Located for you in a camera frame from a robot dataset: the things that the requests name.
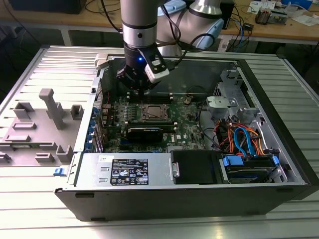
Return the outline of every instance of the wooden desk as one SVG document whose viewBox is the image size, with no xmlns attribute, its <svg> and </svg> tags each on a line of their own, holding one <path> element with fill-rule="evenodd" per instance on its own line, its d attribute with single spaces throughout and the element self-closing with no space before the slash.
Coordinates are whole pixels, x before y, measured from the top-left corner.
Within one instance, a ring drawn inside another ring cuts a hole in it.
<svg viewBox="0 0 319 239">
<path fill-rule="evenodd" d="M 118 0 L 108 0 L 108 4 L 118 3 Z M 314 26 L 305 26 L 301 23 L 288 19 L 286 25 L 268 24 L 259 25 L 255 23 L 255 14 L 247 14 L 250 0 L 236 0 L 239 14 L 245 19 L 245 22 L 254 25 L 251 41 L 267 41 L 267 42 L 286 42 L 296 44 L 316 44 L 319 41 L 319 24 Z M 120 4 L 107 6 L 108 11 L 120 8 Z M 9 9 L 13 15 L 25 25 L 25 27 L 35 28 L 53 28 L 59 29 L 62 33 L 65 45 L 72 45 L 69 36 L 69 30 L 84 30 L 84 31 L 102 31 L 115 32 L 108 20 L 101 14 L 91 13 L 87 10 L 82 10 L 79 15 L 64 14 L 64 13 L 47 13 L 47 12 L 31 12 L 31 11 L 14 11 L 9 5 Z M 89 5 L 89 9 L 98 11 L 96 2 Z M 319 6 L 312 5 L 310 11 L 318 11 Z M 121 11 L 110 13 L 112 21 L 118 27 L 121 27 Z M 0 25 L 19 26 L 8 13 L 0 0 Z M 231 21 L 227 30 L 221 32 L 220 50 L 225 50 L 222 46 L 227 46 L 227 43 L 234 39 L 238 34 L 238 29 L 235 22 Z"/>
<path fill-rule="evenodd" d="M 267 24 L 260 25 L 255 23 L 255 14 L 248 13 L 248 5 L 250 0 L 236 0 L 239 15 L 244 18 L 246 23 L 254 25 L 250 41 L 266 41 L 266 42 L 280 42 L 292 44 L 317 44 L 319 41 L 319 24 L 313 26 L 306 26 L 292 19 L 288 19 L 286 25 Z M 312 5 L 309 9 L 308 15 L 314 12 L 319 13 L 319 6 Z M 238 34 L 238 29 L 234 21 L 230 21 L 228 29 L 221 32 L 221 43 L 219 51 L 225 51 L 231 39 L 235 39 Z"/>
<path fill-rule="evenodd" d="M 69 35 L 70 30 L 116 32 L 105 16 L 89 12 L 86 9 L 83 9 L 78 15 L 54 12 L 15 11 L 8 1 L 5 1 L 12 14 L 25 27 L 58 29 L 61 31 L 65 45 L 72 45 L 72 40 Z M 107 10 L 113 11 L 120 8 L 120 1 L 107 0 L 107 5 L 110 5 L 107 6 Z M 98 11 L 97 3 L 93 2 L 90 4 L 89 9 Z M 122 27 L 121 10 L 111 12 L 109 15 L 116 26 Z M 9 14 L 2 0 L 0 0 L 0 25 L 20 26 Z"/>
</svg>

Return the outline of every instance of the workbench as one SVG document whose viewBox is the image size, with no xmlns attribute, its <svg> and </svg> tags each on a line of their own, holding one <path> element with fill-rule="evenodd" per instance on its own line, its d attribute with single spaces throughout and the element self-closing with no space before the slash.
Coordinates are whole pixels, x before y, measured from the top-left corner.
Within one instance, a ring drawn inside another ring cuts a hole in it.
<svg viewBox="0 0 319 239">
<path fill-rule="evenodd" d="M 116 10 L 120 7 L 118 0 L 108 0 L 108 11 Z M 255 23 L 255 14 L 247 14 L 250 0 L 237 0 L 239 14 L 244 18 L 245 22 L 255 25 L 250 41 L 264 41 L 264 42 L 280 42 L 293 44 L 317 44 L 319 41 L 319 24 L 314 26 L 305 26 L 292 19 L 288 19 L 286 25 L 259 25 Z M 85 9 L 79 15 L 64 14 L 64 13 L 47 13 L 47 12 L 32 12 L 32 11 L 15 11 L 9 6 L 13 15 L 24 24 L 25 27 L 30 28 L 50 28 L 61 31 L 65 45 L 72 45 L 70 37 L 71 30 L 81 31 L 99 31 L 99 32 L 116 32 L 108 22 L 108 20 L 101 14 L 91 13 Z M 96 3 L 89 5 L 89 9 L 98 11 Z M 319 6 L 312 5 L 310 11 L 318 11 Z M 117 27 L 121 27 L 121 12 L 120 10 L 110 13 L 111 19 Z M 0 1 L 0 25 L 4 26 L 20 26 L 8 13 Z M 221 42 L 219 51 L 225 51 L 230 40 L 235 39 L 238 34 L 238 29 L 234 21 L 230 21 L 227 30 L 222 30 Z"/>
<path fill-rule="evenodd" d="M 45 109 L 38 98 L 43 87 L 55 91 L 64 109 L 86 108 L 96 76 L 99 53 L 120 48 L 51 46 L 40 49 L 0 105 L 0 138 L 15 117 L 14 106 L 28 101 Z M 311 167 L 319 175 L 319 98 L 286 59 L 268 54 L 203 52 L 208 57 L 245 59 Z M 188 56 L 196 57 L 197 53 Z M 52 192 L 65 177 L 56 167 L 0 167 L 1 238 L 183 238 L 277 239 L 319 237 L 319 192 L 290 201 L 267 215 L 114 222 L 81 222 Z"/>
</svg>

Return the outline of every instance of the warning label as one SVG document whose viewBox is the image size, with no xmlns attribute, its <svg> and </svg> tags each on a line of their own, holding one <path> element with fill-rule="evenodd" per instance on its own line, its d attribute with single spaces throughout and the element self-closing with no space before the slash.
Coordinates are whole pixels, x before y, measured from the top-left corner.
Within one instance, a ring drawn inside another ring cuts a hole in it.
<svg viewBox="0 0 319 239">
<path fill-rule="evenodd" d="M 111 184 L 148 185 L 149 166 L 147 159 L 113 159 Z"/>
</svg>

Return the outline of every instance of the blue connector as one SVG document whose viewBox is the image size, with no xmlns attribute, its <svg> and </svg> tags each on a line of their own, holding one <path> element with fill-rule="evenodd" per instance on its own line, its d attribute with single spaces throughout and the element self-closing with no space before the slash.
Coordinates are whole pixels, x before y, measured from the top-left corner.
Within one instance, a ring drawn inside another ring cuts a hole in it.
<svg viewBox="0 0 319 239">
<path fill-rule="evenodd" d="M 93 133 L 93 132 L 94 132 L 94 129 L 93 129 L 92 127 L 89 127 L 89 128 L 88 128 L 88 132 L 89 132 L 89 133 Z"/>
<path fill-rule="evenodd" d="M 230 165 L 244 165 L 244 161 L 240 156 L 237 155 L 228 155 L 223 158 L 224 166 Z"/>
<path fill-rule="evenodd" d="M 99 113 L 99 110 L 96 107 L 93 107 L 92 114 L 97 115 Z"/>
<path fill-rule="evenodd" d="M 91 146 L 92 146 L 92 143 L 89 143 L 89 142 L 84 143 L 84 147 L 86 148 L 91 148 Z"/>
<path fill-rule="evenodd" d="M 277 156 L 273 156 L 273 161 L 275 163 L 276 166 L 279 166 L 280 165 L 280 162 L 279 162 L 279 159 Z"/>
<path fill-rule="evenodd" d="M 56 168 L 53 173 L 53 176 L 60 176 L 60 177 L 65 176 L 64 168 Z"/>
<path fill-rule="evenodd" d="M 89 123 L 89 126 L 93 127 L 93 126 L 95 126 L 95 124 L 96 124 L 95 121 L 91 120 L 90 123 Z"/>
<path fill-rule="evenodd" d="M 91 135 L 87 135 L 85 139 L 86 139 L 86 141 L 90 141 L 93 139 L 93 137 Z"/>
</svg>

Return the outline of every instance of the blue cable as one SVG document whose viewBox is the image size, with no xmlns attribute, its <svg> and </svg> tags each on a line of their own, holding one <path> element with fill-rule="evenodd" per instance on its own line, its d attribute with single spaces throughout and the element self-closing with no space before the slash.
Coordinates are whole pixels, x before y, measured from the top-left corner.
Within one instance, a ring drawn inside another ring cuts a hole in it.
<svg viewBox="0 0 319 239">
<path fill-rule="evenodd" d="M 238 52 L 238 50 L 241 48 L 241 43 L 243 41 L 244 38 L 244 30 L 243 30 L 243 26 L 240 24 L 240 22 L 236 19 L 234 19 L 234 21 L 240 26 L 240 31 L 241 31 L 241 37 L 240 37 L 240 41 L 237 47 L 237 50 L 235 52 Z"/>
<path fill-rule="evenodd" d="M 242 130 L 244 131 L 245 135 L 246 135 L 246 138 L 247 138 L 247 145 L 248 145 L 248 149 L 249 149 L 249 153 L 252 155 L 252 156 L 255 156 L 256 155 L 256 152 L 255 152 L 255 148 L 252 146 L 251 144 L 251 139 L 250 139 L 250 135 L 249 135 L 249 132 L 243 128 L 243 127 L 238 127 L 235 132 L 234 132 L 234 142 L 235 142 L 235 145 L 236 147 L 243 153 L 243 155 L 245 157 L 247 157 L 247 153 L 245 150 L 243 150 L 241 147 L 240 147 L 240 144 L 238 143 L 238 137 L 237 137 L 237 134 L 239 132 L 239 130 Z"/>
</svg>

